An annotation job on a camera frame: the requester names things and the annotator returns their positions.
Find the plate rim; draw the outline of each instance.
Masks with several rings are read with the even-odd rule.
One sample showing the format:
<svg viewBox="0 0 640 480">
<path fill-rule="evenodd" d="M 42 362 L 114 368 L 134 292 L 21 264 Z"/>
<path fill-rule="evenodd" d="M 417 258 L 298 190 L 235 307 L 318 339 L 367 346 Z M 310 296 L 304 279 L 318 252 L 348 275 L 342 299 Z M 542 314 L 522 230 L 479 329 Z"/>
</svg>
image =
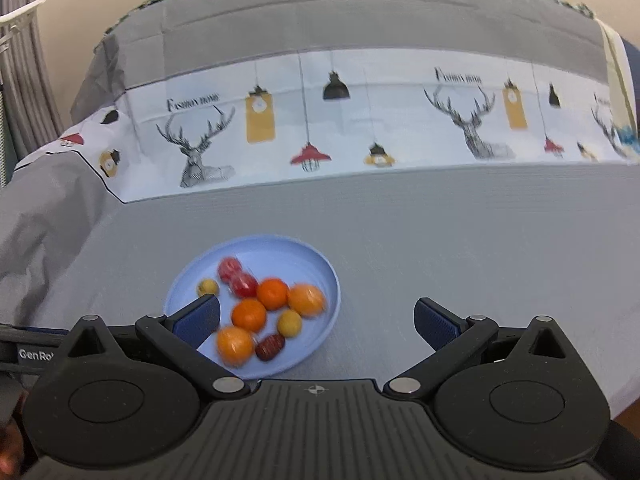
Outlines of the plate rim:
<svg viewBox="0 0 640 480">
<path fill-rule="evenodd" d="M 226 242 L 222 242 L 220 244 L 216 244 L 213 247 L 209 248 L 204 253 L 200 254 L 199 256 L 196 256 L 193 260 L 191 260 L 188 264 L 186 264 L 182 268 L 180 273 L 178 273 L 178 275 L 172 281 L 171 286 L 169 287 L 169 290 L 168 290 L 168 292 L 166 294 L 166 297 L 164 299 L 164 307 L 163 307 L 162 312 L 165 315 L 167 315 L 166 313 L 168 311 L 169 302 L 170 302 L 170 300 L 172 298 L 172 295 L 174 295 L 174 293 L 175 293 L 175 290 L 177 288 L 176 286 L 177 286 L 178 282 L 180 282 L 180 280 L 187 274 L 188 270 L 191 269 L 191 267 L 195 266 L 197 263 L 199 263 L 201 260 L 205 259 L 207 256 L 209 256 L 213 252 L 217 252 L 220 249 L 223 249 L 225 247 L 228 247 L 230 245 L 233 245 L 233 244 L 236 244 L 236 243 L 239 243 L 239 242 L 247 242 L 247 241 L 255 240 L 255 239 L 258 239 L 258 238 L 261 238 L 261 239 L 272 238 L 273 240 L 279 240 L 279 241 L 283 241 L 283 242 L 293 243 L 293 244 L 296 244 L 296 245 L 299 245 L 299 246 L 303 246 L 305 249 L 311 250 L 317 256 L 320 256 L 320 258 L 327 264 L 327 266 L 331 270 L 332 275 L 334 276 L 335 285 L 336 285 L 336 289 L 337 289 L 337 297 L 336 297 L 336 301 L 335 301 L 335 311 L 332 313 L 332 316 L 329 318 L 329 321 L 328 321 L 327 325 L 324 327 L 324 330 L 322 330 L 320 335 L 318 337 L 316 337 L 313 340 L 313 342 L 308 346 L 310 351 L 307 352 L 304 357 L 302 357 L 302 358 L 300 358 L 298 360 L 295 360 L 292 364 L 282 364 L 282 365 L 279 365 L 279 366 L 275 367 L 275 369 L 273 369 L 269 373 L 269 375 L 267 375 L 267 376 L 262 376 L 262 375 L 258 375 L 257 376 L 255 374 L 244 375 L 242 378 L 245 379 L 245 380 L 256 380 L 256 379 L 263 379 L 263 378 L 273 377 L 276 374 L 280 374 L 280 373 L 282 373 L 282 372 L 284 372 L 286 370 L 289 370 L 289 369 L 293 368 L 294 366 L 299 365 L 302 361 L 307 359 L 311 354 L 313 354 L 316 350 L 318 350 L 318 348 L 320 348 L 322 343 L 324 343 L 325 340 L 329 337 L 329 334 L 331 333 L 331 330 L 334 329 L 335 322 L 338 319 L 338 314 L 340 314 L 340 306 L 342 304 L 342 289 L 340 288 L 340 279 L 338 278 L 338 274 L 335 272 L 334 266 L 331 264 L 329 259 L 326 256 L 324 256 L 324 254 L 322 254 L 320 251 L 318 251 L 311 244 L 303 242 L 302 240 L 298 240 L 297 238 L 293 238 L 293 237 L 285 236 L 285 235 L 276 235 L 276 234 L 264 233 L 264 234 L 255 234 L 255 235 L 247 235 L 247 236 L 240 236 L 240 237 L 232 238 L 231 240 L 227 240 Z M 225 369 L 230 371 L 233 374 L 235 374 L 235 370 L 241 370 L 241 368 L 225 368 Z"/>
</svg>

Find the blue gripper pad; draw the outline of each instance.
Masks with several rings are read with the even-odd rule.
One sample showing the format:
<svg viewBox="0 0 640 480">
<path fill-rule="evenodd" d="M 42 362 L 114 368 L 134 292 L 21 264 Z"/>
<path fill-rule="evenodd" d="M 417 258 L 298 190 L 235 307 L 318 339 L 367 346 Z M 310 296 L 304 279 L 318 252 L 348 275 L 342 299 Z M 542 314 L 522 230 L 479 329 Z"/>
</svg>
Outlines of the blue gripper pad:
<svg viewBox="0 0 640 480">
<path fill-rule="evenodd" d="M 205 294 L 169 316 L 164 326 L 192 348 L 198 348 L 220 324 L 220 303 Z"/>
<path fill-rule="evenodd" d="M 414 308 L 414 326 L 416 332 L 438 351 L 464 332 L 467 323 L 435 301 L 420 298 Z"/>
</svg>

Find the deer antler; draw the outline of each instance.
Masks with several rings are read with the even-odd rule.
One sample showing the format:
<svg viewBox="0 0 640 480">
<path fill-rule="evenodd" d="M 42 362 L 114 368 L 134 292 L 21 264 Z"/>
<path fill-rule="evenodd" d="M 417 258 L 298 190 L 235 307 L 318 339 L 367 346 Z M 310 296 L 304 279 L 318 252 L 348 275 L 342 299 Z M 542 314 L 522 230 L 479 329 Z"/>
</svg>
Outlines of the deer antler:
<svg viewBox="0 0 640 480">
<path fill-rule="evenodd" d="M 480 119 L 480 117 L 489 113 L 494 108 L 494 104 L 495 104 L 495 94 L 493 95 L 492 100 L 489 101 L 489 98 L 484 93 L 482 88 L 480 88 L 480 86 L 478 86 L 478 90 L 482 94 L 482 97 L 484 97 L 484 104 L 481 107 L 478 104 L 478 99 L 474 99 L 474 102 L 476 103 L 476 110 L 471 112 L 471 119 L 469 121 L 473 124 L 473 126 L 476 126 L 476 127 L 482 124 L 482 120 Z"/>
<path fill-rule="evenodd" d="M 440 101 L 438 99 L 438 94 L 440 93 L 440 90 L 442 90 L 442 85 L 438 85 L 438 87 L 435 89 L 435 91 L 433 92 L 433 98 L 429 97 L 429 94 L 427 94 L 426 90 L 424 91 L 424 95 L 426 95 L 426 97 L 429 100 L 429 102 L 435 108 L 440 110 L 442 113 L 447 114 L 448 116 L 451 116 L 451 119 L 453 120 L 454 124 L 456 124 L 457 126 L 462 126 L 463 124 L 465 124 L 465 121 L 462 120 L 462 117 L 460 116 L 460 113 L 452 108 L 452 106 L 451 106 L 451 98 L 447 99 L 447 107 L 446 108 L 445 108 L 444 104 L 442 104 L 442 101 Z"/>
<path fill-rule="evenodd" d="M 591 109 L 591 115 L 593 116 L 593 118 L 595 119 L 596 123 L 598 123 L 598 126 L 602 128 L 602 132 L 604 133 L 604 136 L 607 137 L 607 140 L 609 142 L 614 142 L 614 140 L 616 139 L 616 131 L 615 128 L 613 127 L 613 124 L 611 125 L 611 128 L 609 130 L 607 130 L 607 127 L 604 124 L 604 121 L 600 118 L 600 116 L 598 115 L 598 111 L 600 110 L 599 106 L 596 106 L 596 109 L 594 110 L 593 108 Z"/>
<path fill-rule="evenodd" d="M 158 129 L 158 132 L 160 132 L 160 135 L 162 135 L 162 137 L 165 140 L 168 140 L 170 143 L 178 144 L 178 146 L 182 146 L 185 150 L 190 150 L 191 145 L 189 144 L 189 141 L 182 136 L 182 127 L 180 127 L 180 131 L 178 132 L 178 137 L 174 137 L 174 135 L 171 133 L 171 122 L 173 120 L 174 120 L 174 116 L 172 115 L 171 117 L 169 117 L 169 120 L 166 122 L 164 126 L 164 133 L 162 133 L 160 126 L 156 124 L 156 128 Z"/>
<path fill-rule="evenodd" d="M 225 115 L 222 113 L 222 110 L 220 110 L 220 108 L 218 108 L 216 105 L 213 105 L 213 107 L 220 114 L 220 120 L 216 123 L 215 130 L 213 129 L 213 126 L 211 126 L 211 121 L 207 121 L 209 131 L 207 132 L 206 135 L 203 135 L 200 137 L 200 143 L 196 148 L 196 150 L 198 150 L 200 153 L 203 153 L 211 145 L 211 139 L 213 137 L 215 137 L 217 134 L 225 130 L 227 126 L 229 126 L 231 119 L 234 118 L 234 114 L 236 113 L 236 108 L 233 107 L 231 108 L 231 114 L 229 115 L 228 118 L 226 118 Z"/>
</svg>

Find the brown floor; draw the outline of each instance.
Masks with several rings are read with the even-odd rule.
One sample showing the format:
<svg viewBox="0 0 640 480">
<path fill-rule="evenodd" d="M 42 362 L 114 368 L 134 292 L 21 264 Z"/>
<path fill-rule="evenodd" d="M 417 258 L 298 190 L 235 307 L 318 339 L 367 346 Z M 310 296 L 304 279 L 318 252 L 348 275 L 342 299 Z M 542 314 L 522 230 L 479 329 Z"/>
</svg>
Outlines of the brown floor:
<svg viewBox="0 0 640 480">
<path fill-rule="evenodd" d="M 616 422 L 640 438 L 640 399 L 616 417 Z"/>
</svg>

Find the white plastic hanger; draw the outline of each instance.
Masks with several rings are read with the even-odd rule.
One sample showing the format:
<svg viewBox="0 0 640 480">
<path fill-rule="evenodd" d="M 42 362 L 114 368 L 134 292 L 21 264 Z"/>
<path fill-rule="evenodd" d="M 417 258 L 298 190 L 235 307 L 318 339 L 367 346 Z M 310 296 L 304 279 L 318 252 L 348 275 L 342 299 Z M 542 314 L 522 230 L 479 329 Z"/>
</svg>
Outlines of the white plastic hanger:
<svg viewBox="0 0 640 480">
<path fill-rule="evenodd" d="M 9 27 L 8 32 L 0 37 L 0 53 L 9 48 L 8 41 L 14 37 L 21 28 L 29 24 L 36 13 L 36 9 L 47 0 L 36 0 L 30 4 L 12 10 L 8 14 L 0 16 L 0 27 Z"/>
</svg>

